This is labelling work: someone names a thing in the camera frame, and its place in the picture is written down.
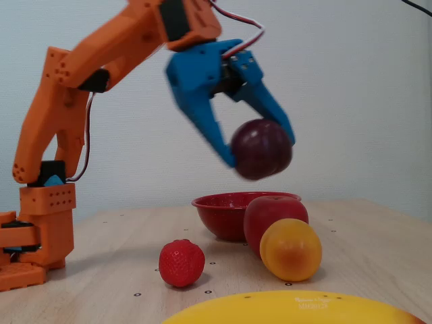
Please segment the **blue gripper with motor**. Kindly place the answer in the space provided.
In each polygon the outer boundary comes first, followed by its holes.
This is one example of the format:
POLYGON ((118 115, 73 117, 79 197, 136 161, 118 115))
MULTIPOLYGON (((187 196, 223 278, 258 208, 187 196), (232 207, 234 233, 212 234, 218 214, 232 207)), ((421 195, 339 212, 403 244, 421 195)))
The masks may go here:
POLYGON ((236 159, 224 142, 210 101, 217 93, 226 92, 235 102, 244 101, 265 119, 279 124, 291 144, 296 143, 290 120, 265 86, 263 71, 252 52, 238 52, 230 57, 229 64, 222 59, 226 51, 241 42, 240 39, 231 39, 199 44, 175 53, 166 68, 179 108, 231 168, 236 165, 236 159))

